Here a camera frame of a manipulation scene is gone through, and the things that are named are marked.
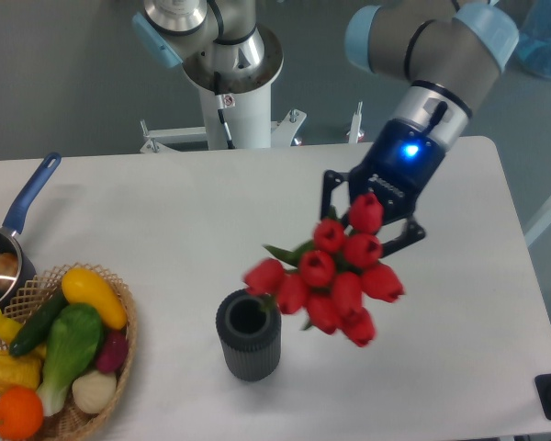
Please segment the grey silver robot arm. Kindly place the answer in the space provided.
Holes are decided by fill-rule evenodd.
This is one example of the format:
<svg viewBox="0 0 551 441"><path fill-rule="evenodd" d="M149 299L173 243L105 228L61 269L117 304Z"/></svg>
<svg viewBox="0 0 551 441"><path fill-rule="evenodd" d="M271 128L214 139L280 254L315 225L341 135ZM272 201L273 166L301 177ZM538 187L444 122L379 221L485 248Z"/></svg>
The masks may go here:
<svg viewBox="0 0 551 441"><path fill-rule="evenodd" d="M290 119L272 123L271 85L283 66L275 34L260 25L252 1L146 1L132 19L149 54L182 66L197 88L208 147L262 149L292 142ZM492 1L395 1L366 6L344 36L348 61L409 89L360 164L327 171L320 211L341 184L350 199L371 193L383 221L402 221L384 255L418 242L417 199L460 137L518 43L514 22Z"/></svg>

